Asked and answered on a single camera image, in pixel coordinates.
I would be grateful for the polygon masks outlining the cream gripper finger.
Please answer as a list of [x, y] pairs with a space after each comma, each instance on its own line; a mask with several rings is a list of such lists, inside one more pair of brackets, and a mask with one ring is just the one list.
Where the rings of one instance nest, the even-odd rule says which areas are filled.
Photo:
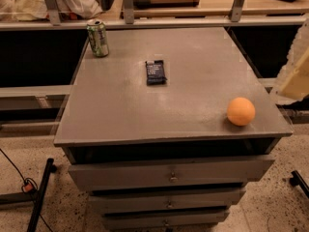
[[292, 48], [278, 95], [287, 100], [302, 101], [309, 95], [309, 46]]

